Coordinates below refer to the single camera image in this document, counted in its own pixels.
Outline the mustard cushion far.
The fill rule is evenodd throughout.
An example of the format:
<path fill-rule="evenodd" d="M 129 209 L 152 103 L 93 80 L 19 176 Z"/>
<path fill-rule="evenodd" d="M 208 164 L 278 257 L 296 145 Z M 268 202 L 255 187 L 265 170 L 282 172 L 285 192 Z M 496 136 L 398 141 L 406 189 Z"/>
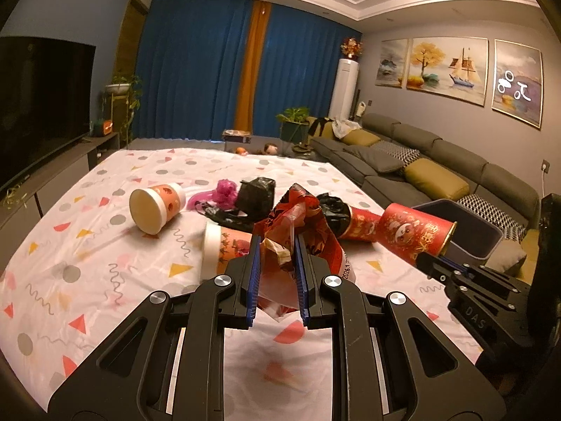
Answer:
<path fill-rule="evenodd" d="M 349 146 L 372 146 L 381 139 L 374 133 L 363 128 L 355 129 L 342 138 L 342 142 Z"/>

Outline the small black plastic bag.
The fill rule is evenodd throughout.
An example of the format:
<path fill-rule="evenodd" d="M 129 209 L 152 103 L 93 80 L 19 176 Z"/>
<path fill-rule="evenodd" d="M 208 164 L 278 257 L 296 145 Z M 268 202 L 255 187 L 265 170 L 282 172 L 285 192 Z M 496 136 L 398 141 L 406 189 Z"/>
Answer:
<path fill-rule="evenodd" d="M 351 209 L 341 198 L 328 193 L 318 195 L 318 202 L 322 208 L 323 216 L 335 236 L 344 234 L 351 223 Z"/>

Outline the beige cushion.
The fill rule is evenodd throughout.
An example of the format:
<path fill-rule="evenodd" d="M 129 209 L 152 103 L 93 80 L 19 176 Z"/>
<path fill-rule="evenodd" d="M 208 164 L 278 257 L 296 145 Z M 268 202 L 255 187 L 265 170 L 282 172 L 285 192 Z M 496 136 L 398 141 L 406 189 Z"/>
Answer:
<path fill-rule="evenodd" d="M 527 253 L 519 242 L 502 240 L 486 262 L 486 267 L 501 274 L 517 276 L 526 258 Z"/>

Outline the grey sectional sofa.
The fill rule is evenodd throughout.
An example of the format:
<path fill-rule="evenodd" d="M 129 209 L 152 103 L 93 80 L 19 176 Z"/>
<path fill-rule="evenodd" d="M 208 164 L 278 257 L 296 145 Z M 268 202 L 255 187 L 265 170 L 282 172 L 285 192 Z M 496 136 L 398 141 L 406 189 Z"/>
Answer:
<path fill-rule="evenodd" d="M 533 187 L 505 168 L 433 132 L 378 114 L 338 138 L 333 120 L 314 118 L 309 142 L 377 204 L 409 207 L 432 202 L 434 212 L 456 211 L 457 237 L 469 228 L 483 240 L 482 221 L 503 236 L 490 253 L 493 270 L 516 276 L 527 260 L 528 240 L 539 219 Z"/>

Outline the left landscape painting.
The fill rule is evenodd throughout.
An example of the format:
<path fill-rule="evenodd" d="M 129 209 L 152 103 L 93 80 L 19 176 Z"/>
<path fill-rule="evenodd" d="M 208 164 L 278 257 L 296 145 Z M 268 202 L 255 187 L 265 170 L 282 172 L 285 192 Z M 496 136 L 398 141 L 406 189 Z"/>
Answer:
<path fill-rule="evenodd" d="M 380 58 L 376 85 L 381 87 L 402 87 L 408 39 L 384 40 L 380 44 Z"/>

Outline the orange curtain strip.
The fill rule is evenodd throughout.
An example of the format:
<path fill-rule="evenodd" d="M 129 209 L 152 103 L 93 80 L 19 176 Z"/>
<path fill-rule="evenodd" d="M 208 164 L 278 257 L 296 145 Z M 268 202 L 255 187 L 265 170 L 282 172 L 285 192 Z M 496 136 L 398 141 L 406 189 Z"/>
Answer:
<path fill-rule="evenodd" d="M 261 67 L 262 51 L 266 39 L 272 4 L 255 0 L 252 6 L 249 30 L 246 37 L 243 68 L 239 77 L 239 90 L 234 119 L 234 130 L 253 130 L 254 103 Z"/>

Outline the pink plastic bag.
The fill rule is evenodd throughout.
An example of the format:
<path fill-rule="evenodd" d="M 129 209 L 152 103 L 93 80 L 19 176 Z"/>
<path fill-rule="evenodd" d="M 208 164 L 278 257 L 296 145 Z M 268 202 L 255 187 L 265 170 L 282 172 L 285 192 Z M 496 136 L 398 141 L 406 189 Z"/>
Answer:
<path fill-rule="evenodd" d="M 193 195 L 187 202 L 187 210 L 193 211 L 203 207 L 204 202 L 209 202 L 222 210 L 232 210 L 238 198 L 238 185 L 234 181 L 219 180 L 217 186 L 209 191 Z"/>

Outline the patterned white tablecloth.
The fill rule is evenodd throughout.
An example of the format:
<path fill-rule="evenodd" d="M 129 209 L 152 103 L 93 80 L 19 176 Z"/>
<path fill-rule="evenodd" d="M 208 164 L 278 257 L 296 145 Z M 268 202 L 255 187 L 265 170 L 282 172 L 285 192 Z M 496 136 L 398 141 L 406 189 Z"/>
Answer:
<path fill-rule="evenodd" d="M 201 282 L 206 218 L 183 212 L 151 237 L 134 223 L 131 192 L 175 182 L 187 195 L 220 180 L 275 180 L 382 208 L 327 162 L 229 155 L 220 150 L 121 150 L 74 181 L 12 253 L 1 279 L 1 349 L 40 407 L 151 292 L 192 292 Z M 229 420 L 327 420 L 331 335 L 296 313 L 258 312 L 247 331 L 225 334 Z"/>

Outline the sailboat tree painting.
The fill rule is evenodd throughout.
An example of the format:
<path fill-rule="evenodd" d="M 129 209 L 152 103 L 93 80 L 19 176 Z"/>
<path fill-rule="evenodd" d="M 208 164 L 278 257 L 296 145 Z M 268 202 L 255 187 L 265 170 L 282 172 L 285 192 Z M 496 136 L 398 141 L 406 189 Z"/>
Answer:
<path fill-rule="evenodd" d="M 487 38 L 413 38 L 406 88 L 483 107 L 488 65 Z"/>

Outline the red flower decoration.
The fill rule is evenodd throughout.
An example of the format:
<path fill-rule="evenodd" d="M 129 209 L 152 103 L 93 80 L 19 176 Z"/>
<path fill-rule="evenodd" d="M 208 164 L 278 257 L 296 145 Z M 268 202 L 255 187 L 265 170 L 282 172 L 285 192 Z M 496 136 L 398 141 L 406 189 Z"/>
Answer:
<path fill-rule="evenodd" d="M 345 59 L 358 61 L 362 54 L 362 42 L 355 37 L 347 37 L 343 39 L 340 49 Z"/>

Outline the landscape painting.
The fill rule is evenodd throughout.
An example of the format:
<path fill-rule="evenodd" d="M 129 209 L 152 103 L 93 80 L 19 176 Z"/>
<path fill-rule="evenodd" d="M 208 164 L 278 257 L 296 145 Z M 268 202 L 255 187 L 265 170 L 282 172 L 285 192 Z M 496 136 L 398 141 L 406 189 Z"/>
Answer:
<path fill-rule="evenodd" d="M 541 129 L 543 64 L 538 48 L 494 40 L 492 110 Z"/>
<path fill-rule="evenodd" d="M 384 40 L 380 44 L 380 58 L 376 85 L 381 87 L 402 87 L 408 39 Z"/>

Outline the grey trash bin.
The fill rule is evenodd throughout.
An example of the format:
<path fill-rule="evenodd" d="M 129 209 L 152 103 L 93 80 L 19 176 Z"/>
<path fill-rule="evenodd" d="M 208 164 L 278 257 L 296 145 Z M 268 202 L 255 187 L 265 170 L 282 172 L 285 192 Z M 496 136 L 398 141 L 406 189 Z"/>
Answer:
<path fill-rule="evenodd" d="M 497 226 L 457 202 L 439 199 L 415 205 L 414 209 L 457 224 L 444 256 L 458 264 L 485 265 L 503 240 Z"/>

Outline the red white plastic wrapper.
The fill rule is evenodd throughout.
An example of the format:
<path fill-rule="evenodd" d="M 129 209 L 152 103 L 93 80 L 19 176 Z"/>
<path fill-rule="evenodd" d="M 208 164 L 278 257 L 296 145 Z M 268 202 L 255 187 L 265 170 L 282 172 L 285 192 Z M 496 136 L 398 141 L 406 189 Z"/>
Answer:
<path fill-rule="evenodd" d="M 299 310 L 296 282 L 296 242 L 303 238 L 311 256 L 326 260 L 332 274 L 354 281 L 356 275 L 325 217 L 318 196 L 295 183 L 269 215 L 254 226 L 262 238 L 259 308 L 276 321 Z"/>

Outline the blue curtains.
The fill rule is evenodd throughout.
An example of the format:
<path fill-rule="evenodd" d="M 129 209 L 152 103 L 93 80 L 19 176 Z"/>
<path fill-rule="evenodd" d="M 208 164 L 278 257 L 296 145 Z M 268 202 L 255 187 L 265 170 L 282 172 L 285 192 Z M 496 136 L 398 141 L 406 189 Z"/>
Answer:
<path fill-rule="evenodd" d="M 246 37 L 255 0 L 153 0 L 136 74 L 143 96 L 132 129 L 140 138 L 217 140 L 234 129 Z M 279 135 L 288 107 L 327 115 L 344 38 L 353 28 L 272 4 L 252 132 Z"/>

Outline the pink white paper cup near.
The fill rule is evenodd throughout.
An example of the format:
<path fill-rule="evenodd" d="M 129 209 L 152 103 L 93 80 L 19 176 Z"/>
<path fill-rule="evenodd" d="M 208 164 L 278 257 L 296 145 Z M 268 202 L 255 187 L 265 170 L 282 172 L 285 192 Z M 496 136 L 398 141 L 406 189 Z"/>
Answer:
<path fill-rule="evenodd" d="M 214 222 L 206 224 L 201 280 L 224 274 L 230 260 L 248 255 L 250 241 L 250 233 L 222 227 Z"/>

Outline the plant on wooden stand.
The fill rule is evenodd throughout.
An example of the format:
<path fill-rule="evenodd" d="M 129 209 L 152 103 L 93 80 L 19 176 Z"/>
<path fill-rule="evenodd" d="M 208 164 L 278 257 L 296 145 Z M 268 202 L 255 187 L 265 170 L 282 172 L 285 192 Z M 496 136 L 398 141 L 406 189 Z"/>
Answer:
<path fill-rule="evenodd" d="M 142 80 L 136 74 L 115 74 L 104 86 L 104 116 L 111 120 L 121 147 L 133 140 L 133 122 L 141 107 Z"/>

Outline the black flat television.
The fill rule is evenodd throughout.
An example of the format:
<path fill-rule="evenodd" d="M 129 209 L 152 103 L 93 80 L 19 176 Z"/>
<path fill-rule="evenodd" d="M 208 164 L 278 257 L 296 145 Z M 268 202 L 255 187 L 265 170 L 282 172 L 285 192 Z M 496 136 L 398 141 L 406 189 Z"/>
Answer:
<path fill-rule="evenodd" d="M 2 189 L 87 134 L 95 51 L 60 39 L 1 39 Z"/>

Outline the white standing air conditioner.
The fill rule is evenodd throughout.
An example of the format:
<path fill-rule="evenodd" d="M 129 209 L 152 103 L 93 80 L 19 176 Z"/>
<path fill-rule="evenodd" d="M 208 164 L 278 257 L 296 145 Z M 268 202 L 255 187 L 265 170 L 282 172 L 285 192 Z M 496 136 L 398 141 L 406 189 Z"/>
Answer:
<path fill-rule="evenodd" d="M 358 81 L 359 64 L 355 60 L 340 59 L 328 117 L 332 120 L 346 120 L 351 114 L 351 106 Z"/>

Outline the black white patterned cushion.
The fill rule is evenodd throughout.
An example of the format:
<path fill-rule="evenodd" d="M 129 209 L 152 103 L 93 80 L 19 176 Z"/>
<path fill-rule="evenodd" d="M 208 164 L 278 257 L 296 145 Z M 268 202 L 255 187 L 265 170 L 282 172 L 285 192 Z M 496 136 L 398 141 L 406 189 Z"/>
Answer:
<path fill-rule="evenodd" d="M 396 143 L 388 141 L 376 142 L 372 145 L 372 149 L 383 152 L 401 161 L 404 167 L 411 165 L 411 163 L 421 158 L 418 149 L 399 146 Z"/>

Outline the pink white paper cup far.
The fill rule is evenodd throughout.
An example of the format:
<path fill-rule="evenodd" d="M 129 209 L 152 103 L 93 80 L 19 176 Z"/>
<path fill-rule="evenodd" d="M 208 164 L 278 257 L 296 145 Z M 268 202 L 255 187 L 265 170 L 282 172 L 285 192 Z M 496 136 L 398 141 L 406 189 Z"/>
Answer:
<path fill-rule="evenodd" d="M 186 203 L 183 188 L 175 182 L 135 189 L 128 202 L 132 220 L 151 236 L 157 235 Z"/>

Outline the mustard cushion near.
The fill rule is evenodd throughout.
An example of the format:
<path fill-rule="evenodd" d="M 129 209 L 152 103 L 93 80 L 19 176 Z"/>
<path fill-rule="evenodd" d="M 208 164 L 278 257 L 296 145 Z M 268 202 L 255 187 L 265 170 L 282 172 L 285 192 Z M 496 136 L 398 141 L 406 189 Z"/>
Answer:
<path fill-rule="evenodd" d="M 404 169 L 405 179 L 431 200 L 457 201 L 470 192 L 467 181 L 429 159 L 418 159 Z"/>

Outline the grey tv cabinet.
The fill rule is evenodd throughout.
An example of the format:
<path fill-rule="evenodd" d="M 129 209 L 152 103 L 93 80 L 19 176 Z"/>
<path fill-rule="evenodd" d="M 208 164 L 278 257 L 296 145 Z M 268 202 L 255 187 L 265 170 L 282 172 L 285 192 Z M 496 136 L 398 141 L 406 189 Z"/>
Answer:
<path fill-rule="evenodd" d="M 1 204 L 1 268 L 5 269 L 20 244 L 71 186 L 99 162 L 120 149 L 120 137 L 84 137 L 31 170 L 14 193 L 14 203 Z"/>

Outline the potted green plant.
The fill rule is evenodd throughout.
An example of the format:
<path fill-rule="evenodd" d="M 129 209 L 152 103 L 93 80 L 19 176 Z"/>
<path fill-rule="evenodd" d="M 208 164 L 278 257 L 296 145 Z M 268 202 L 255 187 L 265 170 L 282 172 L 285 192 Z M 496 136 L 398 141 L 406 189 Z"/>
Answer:
<path fill-rule="evenodd" d="M 280 137 L 283 142 L 291 142 L 293 145 L 306 142 L 309 130 L 308 107 L 288 107 L 276 118 L 280 123 Z"/>

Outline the pink white paper cup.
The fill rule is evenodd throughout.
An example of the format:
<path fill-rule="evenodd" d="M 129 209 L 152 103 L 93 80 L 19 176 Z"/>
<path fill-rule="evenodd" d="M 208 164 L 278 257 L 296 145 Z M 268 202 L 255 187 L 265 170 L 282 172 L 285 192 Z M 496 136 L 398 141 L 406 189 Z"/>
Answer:
<path fill-rule="evenodd" d="M 157 235 L 186 203 L 183 188 L 175 182 L 135 189 L 128 202 L 132 220 L 151 236 Z"/>
<path fill-rule="evenodd" d="M 248 255 L 250 241 L 250 233 L 222 227 L 214 222 L 206 224 L 201 280 L 224 274 L 230 260 Z"/>

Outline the mustard cushion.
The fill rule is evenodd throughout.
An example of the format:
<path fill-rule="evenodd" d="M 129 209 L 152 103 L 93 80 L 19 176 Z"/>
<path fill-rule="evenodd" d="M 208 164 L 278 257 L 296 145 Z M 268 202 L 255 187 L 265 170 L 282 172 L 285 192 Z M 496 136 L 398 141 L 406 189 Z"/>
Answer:
<path fill-rule="evenodd" d="M 429 159 L 418 159 L 404 169 L 405 179 L 431 200 L 457 201 L 470 192 L 467 181 Z"/>
<path fill-rule="evenodd" d="M 381 139 L 374 133 L 363 128 L 355 129 L 342 138 L 342 142 L 349 146 L 372 146 Z"/>

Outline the grey cushion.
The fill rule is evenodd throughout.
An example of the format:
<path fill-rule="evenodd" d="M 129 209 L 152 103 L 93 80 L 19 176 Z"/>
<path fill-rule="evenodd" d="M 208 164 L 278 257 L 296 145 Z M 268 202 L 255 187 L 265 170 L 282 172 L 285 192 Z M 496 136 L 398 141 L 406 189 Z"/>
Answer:
<path fill-rule="evenodd" d="M 371 146 L 345 146 L 343 150 L 366 162 L 378 174 L 398 172 L 404 167 L 404 163 L 401 160 Z"/>

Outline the right landscape painting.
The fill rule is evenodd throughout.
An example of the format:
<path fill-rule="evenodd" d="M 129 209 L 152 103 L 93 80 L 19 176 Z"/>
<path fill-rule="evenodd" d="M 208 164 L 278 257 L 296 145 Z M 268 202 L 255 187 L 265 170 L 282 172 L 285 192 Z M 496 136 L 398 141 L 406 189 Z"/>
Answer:
<path fill-rule="evenodd" d="M 538 48 L 494 40 L 492 110 L 541 129 L 543 64 Z"/>

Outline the red paper cup gold rim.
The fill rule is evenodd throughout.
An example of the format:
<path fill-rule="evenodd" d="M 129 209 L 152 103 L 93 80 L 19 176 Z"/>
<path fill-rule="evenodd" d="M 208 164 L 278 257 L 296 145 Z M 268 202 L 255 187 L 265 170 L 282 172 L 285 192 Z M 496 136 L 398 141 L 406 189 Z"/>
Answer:
<path fill-rule="evenodd" d="M 374 236 L 394 255 L 417 265 L 420 254 L 441 256 L 454 235 L 457 223 L 428 213 L 391 203 L 380 216 Z"/>

